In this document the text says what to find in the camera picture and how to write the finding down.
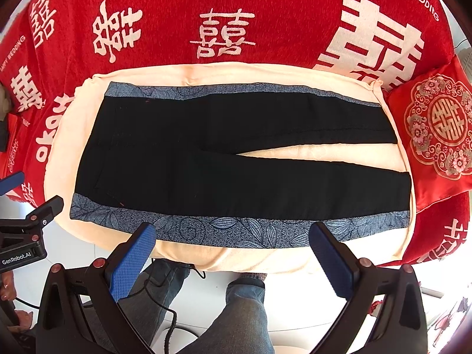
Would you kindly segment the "person's left hand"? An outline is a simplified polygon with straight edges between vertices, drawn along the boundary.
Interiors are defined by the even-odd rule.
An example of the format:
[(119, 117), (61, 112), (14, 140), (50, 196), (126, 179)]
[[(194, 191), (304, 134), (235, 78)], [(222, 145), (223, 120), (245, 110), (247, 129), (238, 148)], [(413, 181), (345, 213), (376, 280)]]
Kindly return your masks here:
[[(12, 271), (1, 274), (1, 300), (13, 301), (17, 296), (16, 288), (14, 286), (14, 274)], [(33, 313), (24, 310), (16, 310), (15, 314), (18, 318), (16, 325), (10, 326), (8, 329), (11, 332), (26, 332), (30, 330), (33, 323)]]

